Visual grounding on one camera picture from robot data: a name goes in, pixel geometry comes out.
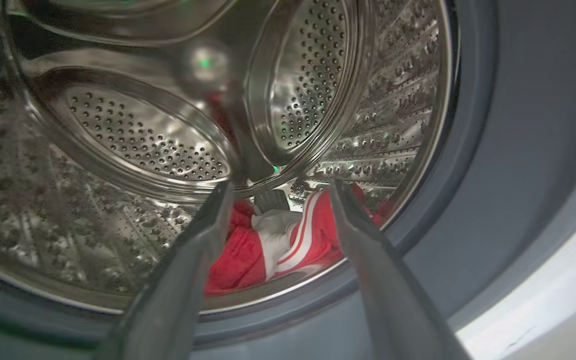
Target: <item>red garment with white stripes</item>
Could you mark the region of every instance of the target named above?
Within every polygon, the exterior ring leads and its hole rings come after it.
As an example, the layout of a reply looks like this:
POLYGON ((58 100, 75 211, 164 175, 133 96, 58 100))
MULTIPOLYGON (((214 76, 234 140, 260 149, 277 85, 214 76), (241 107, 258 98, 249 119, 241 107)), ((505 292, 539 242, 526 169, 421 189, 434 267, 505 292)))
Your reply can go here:
MULTIPOLYGON (((361 188, 354 185, 352 192, 363 203, 361 188)), ((381 223, 380 216, 372 219, 381 223)), ((271 210, 255 217, 249 203, 238 202, 205 292, 214 296, 244 289, 299 269, 315 272, 342 257, 327 189, 310 194, 302 213, 271 210)))

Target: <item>white stripe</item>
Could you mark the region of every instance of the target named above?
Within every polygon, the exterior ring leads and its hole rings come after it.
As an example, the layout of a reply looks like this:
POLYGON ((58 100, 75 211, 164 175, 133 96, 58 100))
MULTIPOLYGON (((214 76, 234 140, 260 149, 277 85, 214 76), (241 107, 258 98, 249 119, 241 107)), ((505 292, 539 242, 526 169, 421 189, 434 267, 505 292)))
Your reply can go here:
MULTIPOLYGON (((308 252, 311 250, 311 246, 313 246, 313 213, 315 211, 315 205, 317 205, 317 200, 322 195, 322 191, 317 192, 312 195, 310 206, 306 209, 306 214, 304 214, 303 221, 305 222, 305 226, 303 227, 303 239, 302 244, 293 255, 291 255, 286 262, 282 262, 281 264, 277 264, 277 272, 284 272, 289 271, 290 269, 294 268, 295 266, 299 265, 306 258, 308 252)), ((286 253, 286 256, 290 254, 293 249, 299 247, 299 239, 300 239, 300 232, 297 232, 297 237, 295 238, 295 242, 290 247, 290 250, 286 253)))
POLYGON ((290 237, 286 235, 286 228, 301 219, 301 213, 286 210, 269 210, 260 216, 253 215, 250 219, 261 242, 266 280, 270 280, 275 274, 279 257, 290 249, 290 237))
MULTIPOLYGON (((310 209, 310 205, 312 203, 313 197, 309 197, 306 199, 306 202, 304 203, 304 211, 308 212, 308 209, 310 209)), ((284 260, 288 257, 288 255, 292 254, 293 249, 299 244, 299 240, 301 239, 301 235, 302 235, 302 230, 304 229, 304 225, 306 223, 302 223, 304 221, 304 216, 306 216, 306 213, 301 214, 301 218, 299 219, 299 223, 297 224, 297 226, 299 227, 297 229, 297 237, 295 237, 295 241, 294 243, 292 243, 292 246, 288 249, 288 251, 286 251, 286 253, 284 253, 284 255, 282 255, 279 260, 277 260, 277 262, 281 262, 281 260, 284 260)))

